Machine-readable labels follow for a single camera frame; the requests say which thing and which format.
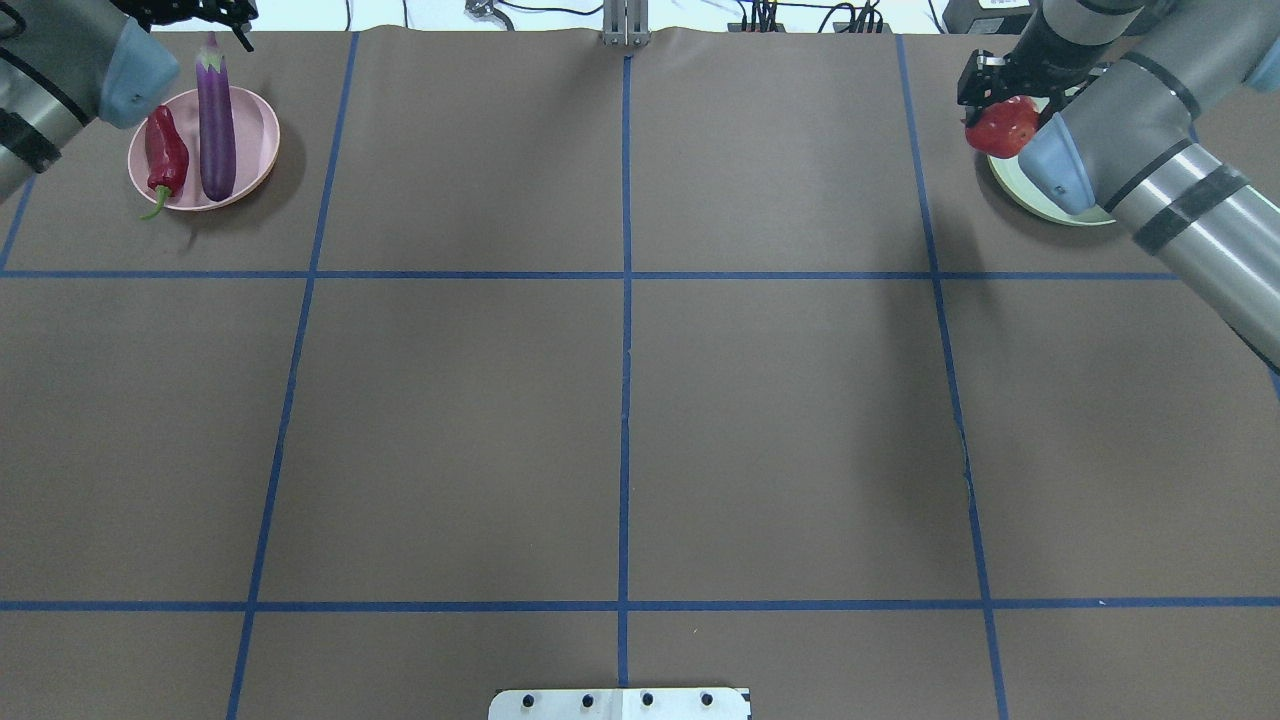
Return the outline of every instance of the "blue tape line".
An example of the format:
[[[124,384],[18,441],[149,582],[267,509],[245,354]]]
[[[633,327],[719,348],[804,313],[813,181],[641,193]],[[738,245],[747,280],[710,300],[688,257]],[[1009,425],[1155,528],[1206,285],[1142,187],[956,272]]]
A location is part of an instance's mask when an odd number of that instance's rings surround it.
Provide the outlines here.
[[[632,612],[865,612],[982,610],[980,600],[637,600]]]
[[[927,281],[929,273],[911,272],[640,272],[637,281]]]
[[[262,584],[262,565],[266,561],[266,542],[271,533],[271,515],[275,511],[275,493],[280,484],[280,468],[284,464],[284,438],[289,430],[293,413],[293,396],[298,383],[298,365],[302,361],[302,345],[306,341],[307,320],[311,314],[311,299],[315,295],[316,269],[320,264],[320,251],[324,245],[324,229],[329,214],[329,200],[333,193],[333,178],[338,170],[338,155],[342,150],[342,128],[347,120],[347,102],[351,99],[351,78],[356,69],[356,50],[360,47],[360,33],[352,33],[351,49],[347,51],[347,73],[342,85],[342,99],[338,101],[338,119],[333,129],[333,145],[329,150],[329,169],[325,173],[324,195],[320,197],[320,213],[316,218],[316,234],[311,245],[311,265],[307,286],[302,293],[302,307],[298,311],[298,329],[293,337],[293,356],[289,359],[289,378],[284,387],[284,405],[280,410],[280,427],[275,436],[275,455],[271,459],[271,475],[266,484],[266,502],[262,506],[262,523],[257,533],[257,550],[253,553],[253,571],[250,575],[248,601],[244,607],[244,623],[241,628],[239,650],[236,653],[236,673],[232,676],[230,696],[227,700],[227,720],[236,720],[239,711],[241,689],[244,685],[244,667],[248,664],[248,648],[253,635],[253,616],[257,611],[257,594]]]
[[[618,457],[618,687],[630,682],[631,575],[631,55],[622,59],[622,416]]]
[[[1125,607],[1280,607],[1280,597],[1068,597],[1005,598],[991,602],[996,610],[1106,610]]]
[[[0,612],[243,612],[243,602],[136,600],[10,600]]]
[[[259,602],[259,612],[617,612],[607,601],[511,601],[511,602]]]
[[[938,273],[945,281],[1176,281],[1172,273]]]
[[[306,612],[617,612],[612,600],[550,601],[260,601],[255,614]],[[982,600],[634,600],[628,612],[919,612],[983,610]],[[993,610],[1280,607],[1277,596],[993,598]],[[247,602],[152,600],[6,600],[0,612],[244,612]]]
[[[969,532],[973,536],[973,555],[978,568],[978,589],[982,593],[983,620],[987,626],[987,655],[991,659],[991,676],[996,692],[996,711],[1000,720],[1009,720],[1009,703],[1005,697],[1005,673],[1000,660],[1000,641],[996,634],[996,614],[991,606],[991,583],[987,578],[987,556],[982,543],[982,524],[978,520],[978,495],[973,487],[973,464],[969,459],[969,438],[965,433],[964,409],[960,405],[960,386],[956,379],[955,357],[951,352],[951,331],[947,327],[946,300],[942,295],[942,273],[938,264],[937,242],[933,236],[933,218],[929,211],[929,197],[924,184],[924,165],[920,160],[920,138],[915,127],[915,105],[911,100],[911,79],[906,68],[906,44],[902,36],[897,41],[897,68],[902,78],[902,104],[906,111],[906,128],[911,140],[911,161],[915,165],[915,188],[920,202],[920,222],[924,225],[924,242],[929,254],[929,273],[933,275],[933,301],[938,315],[938,332],[942,337],[942,357],[947,370],[947,387],[951,393],[951,414],[960,433],[960,451],[964,459],[964,479],[969,488]]]
[[[9,234],[5,236],[4,247],[0,249],[0,270],[4,270],[5,265],[9,264],[9,254],[13,252],[14,241],[18,240],[18,228],[22,227],[22,217],[27,214],[27,202],[31,200],[31,191],[35,187],[36,177],[32,176],[22,191],[22,199],[18,200],[18,209],[13,213],[13,222],[9,223]]]
[[[421,281],[622,281],[625,273],[591,270],[0,270],[13,279],[421,279]],[[632,281],[929,281],[932,273],[805,270],[650,270]],[[1172,273],[943,272],[945,281],[1176,281]]]
[[[622,273],[558,270],[320,270],[320,279],[621,281]]]
[[[305,279],[306,270],[5,270],[15,279]]]

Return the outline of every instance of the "eggplant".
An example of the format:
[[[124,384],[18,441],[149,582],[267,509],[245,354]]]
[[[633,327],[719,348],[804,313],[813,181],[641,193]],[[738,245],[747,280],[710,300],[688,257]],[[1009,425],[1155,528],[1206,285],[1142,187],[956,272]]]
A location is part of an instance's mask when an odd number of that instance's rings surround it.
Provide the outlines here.
[[[227,56],[214,33],[196,53],[196,96],[200,99],[200,182],[205,197],[219,202],[236,187],[236,124]]]

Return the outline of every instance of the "red tomato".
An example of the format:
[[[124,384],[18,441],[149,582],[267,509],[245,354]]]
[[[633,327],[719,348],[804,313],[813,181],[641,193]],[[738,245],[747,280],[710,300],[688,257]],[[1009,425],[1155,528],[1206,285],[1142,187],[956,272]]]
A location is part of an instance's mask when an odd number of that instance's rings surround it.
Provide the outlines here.
[[[1036,109],[1036,102],[1019,95],[983,110],[978,124],[964,128],[964,138],[974,150],[1009,159],[1030,142],[1037,129],[1039,110]]]

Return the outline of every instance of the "black cable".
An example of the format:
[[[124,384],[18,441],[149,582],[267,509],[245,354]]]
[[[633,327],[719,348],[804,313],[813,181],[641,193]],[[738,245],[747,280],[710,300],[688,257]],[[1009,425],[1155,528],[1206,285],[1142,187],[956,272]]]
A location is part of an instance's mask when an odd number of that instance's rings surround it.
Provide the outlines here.
[[[506,28],[507,28],[508,31],[515,31],[515,29],[516,29],[516,24],[511,22],[511,18],[508,18],[508,17],[507,17],[507,13],[503,13],[503,12],[502,12],[502,10],[499,10],[498,8],[494,8],[494,9],[493,9],[493,17],[498,18],[499,20],[502,20],[502,24],[503,24],[503,26],[504,26],[504,27],[506,27]]]
[[[13,28],[9,31],[9,35],[0,37],[0,40],[10,40],[27,32],[27,20],[22,18],[22,13],[14,10],[8,3],[0,3],[0,13],[9,15],[9,19],[13,20]]]
[[[929,17],[933,18],[933,27],[938,28],[938,33],[947,35],[947,29],[938,22],[938,10],[933,6],[933,0],[929,0]]]
[[[818,24],[818,32],[827,29],[827,20],[829,20],[831,15],[835,15],[836,10],[841,8],[849,8],[849,24],[850,26],[854,24],[854,13],[858,12],[858,8],[854,8],[852,4],[850,3],[840,3],[837,5],[833,5],[829,10],[827,10],[827,17],[822,18],[822,23]]]
[[[753,0],[751,32],[778,32],[778,4],[773,0]]]
[[[858,19],[854,20],[851,27],[845,28],[845,32],[884,32],[884,15],[876,9],[877,5],[879,5],[879,0],[868,0],[863,4],[861,12],[858,13]]]
[[[507,0],[497,0],[497,1],[508,8],[515,8],[517,10],[527,10],[530,13],[568,13],[571,15],[581,15],[584,18],[594,15],[604,9],[604,5],[596,5],[594,10],[575,10],[573,8],[532,8],[529,5],[517,5],[515,3],[508,3]]]
[[[783,8],[812,8],[814,10],[829,10],[831,5],[814,5],[812,3],[774,3],[774,5],[781,5]]]

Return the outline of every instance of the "red pepper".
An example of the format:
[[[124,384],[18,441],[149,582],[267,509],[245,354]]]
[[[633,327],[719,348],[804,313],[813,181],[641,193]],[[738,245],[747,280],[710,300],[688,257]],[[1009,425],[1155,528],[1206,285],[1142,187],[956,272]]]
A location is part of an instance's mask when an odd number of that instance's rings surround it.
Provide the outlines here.
[[[143,220],[150,220],[160,214],[170,197],[182,192],[191,154],[173,124],[173,113],[168,105],[160,105],[147,117],[145,132],[147,167],[151,168],[147,187],[156,191],[156,209],[142,217]]]

